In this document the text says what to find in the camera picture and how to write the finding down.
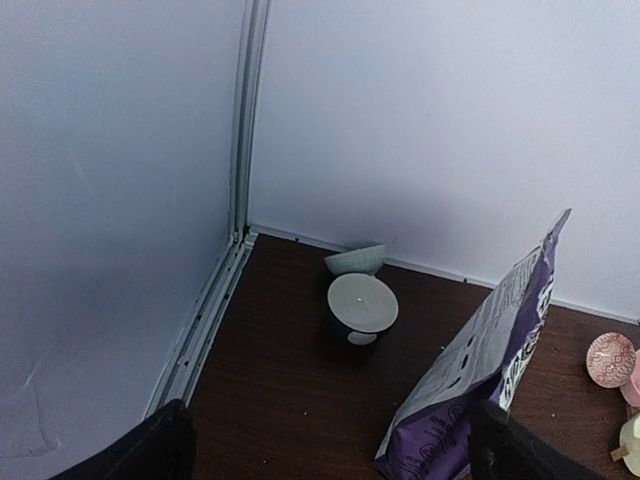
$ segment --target snack bag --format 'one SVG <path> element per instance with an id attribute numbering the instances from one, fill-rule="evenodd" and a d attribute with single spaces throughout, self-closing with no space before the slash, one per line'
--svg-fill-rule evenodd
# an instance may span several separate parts
<path id="1" fill-rule="evenodd" d="M 544 326 L 558 235 L 570 213 L 502 279 L 400 406 L 374 461 L 387 478 L 469 472 L 472 407 L 483 399 L 510 407 Z"/>

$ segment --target wooden floor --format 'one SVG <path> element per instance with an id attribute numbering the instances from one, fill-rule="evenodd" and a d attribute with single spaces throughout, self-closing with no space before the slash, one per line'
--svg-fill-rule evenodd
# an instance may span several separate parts
<path id="1" fill-rule="evenodd" d="M 488 294 L 385 266 L 378 276 L 398 297 L 397 325 L 350 347 L 325 323 L 326 254 L 258 239 L 190 406 L 196 480 L 381 478 L 371 462 L 396 408 Z M 636 326 L 552 307 L 512 414 L 607 478 L 634 478 L 608 456 L 624 401 L 583 367 L 590 341 L 611 330 L 640 345 Z"/>

